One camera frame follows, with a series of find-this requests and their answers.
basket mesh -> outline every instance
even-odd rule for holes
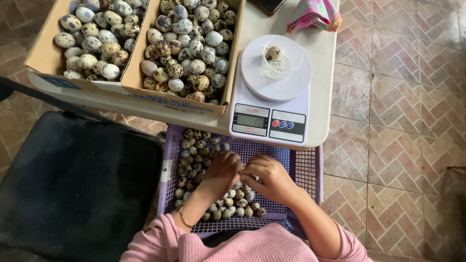
[[[166,214],[175,210],[176,199],[174,198],[174,192],[177,189],[178,182],[176,162],[181,151],[180,145],[185,129],[185,127],[171,125],[167,130],[164,160],[172,159],[173,165],[171,168],[171,179],[167,183],[162,184],[160,188],[159,199],[162,201],[159,202],[159,214]],[[246,163],[257,152],[275,158],[283,164],[290,177],[296,181],[296,184],[306,189],[309,195],[319,204],[320,187],[318,185],[322,174],[319,174],[318,169],[319,151],[315,150],[315,148],[297,152],[286,148],[226,136],[223,136],[220,141],[229,143],[230,150],[239,154],[243,163]],[[267,224],[278,222],[289,232],[296,234],[293,226],[287,220],[289,210],[286,206],[266,199],[257,192],[254,201],[267,209],[265,217],[232,217],[226,221],[200,221],[192,228],[192,232],[201,236],[208,236],[227,229],[261,228]]]

digital kitchen scale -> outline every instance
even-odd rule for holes
[[[265,35],[243,51],[236,72],[242,77],[235,79],[229,132],[237,138],[303,146],[308,132],[312,65],[306,52],[292,41],[293,48],[279,47],[283,52],[279,59],[290,67],[286,54],[301,52],[302,63],[282,80],[266,76],[274,72],[264,67],[264,52],[279,38],[292,41],[284,36]]]

white table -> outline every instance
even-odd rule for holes
[[[298,2],[299,0],[288,0],[272,17],[268,17],[254,5],[246,2],[239,53],[244,50],[248,43],[259,36],[266,34],[288,36],[286,23]],[[332,2],[338,9],[339,1],[332,0]],[[336,33],[304,28],[295,32],[290,38],[306,50],[313,63],[309,131],[306,146],[291,148],[305,150],[322,144],[329,132]],[[67,102],[228,135],[230,109],[223,117],[186,114],[168,109],[160,103],[138,103],[137,101],[90,94],[82,90],[55,87],[30,72],[28,76],[33,85],[47,94]]]

cardboard box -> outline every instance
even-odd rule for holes
[[[227,76],[220,106],[200,103],[153,90],[142,89],[145,75],[140,68],[140,63],[144,60],[144,51],[149,45],[147,31],[155,27],[155,20],[161,14],[159,8],[160,0],[151,0],[149,2],[146,15],[141,24],[141,31],[137,37],[130,62],[121,77],[121,82],[87,81],[82,79],[68,79],[62,76],[63,72],[66,70],[65,50],[55,44],[54,38],[60,33],[60,27],[58,25],[59,19],[69,14],[69,0],[56,0],[26,59],[25,65],[28,70],[54,86],[84,90],[86,92],[109,97],[136,99],[141,103],[163,103],[168,108],[177,109],[180,113],[187,112],[223,116],[230,104],[231,92],[233,89],[242,11],[244,10],[246,0],[227,0],[227,2],[230,4],[231,9],[237,12],[237,22],[234,32],[235,36],[230,49],[230,72]]]

gold bracelet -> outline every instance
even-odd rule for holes
[[[180,207],[180,209],[178,210],[179,212],[179,215],[181,216],[181,220],[183,221],[183,223],[185,224],[185,226],[189,227],[189,228],[192,228],[192,226],[190,226],[188,224],[188,222],[186,222],[185,218],[183,217],[183,213],[181,212],[181,210],[183,209],[183,206]]]

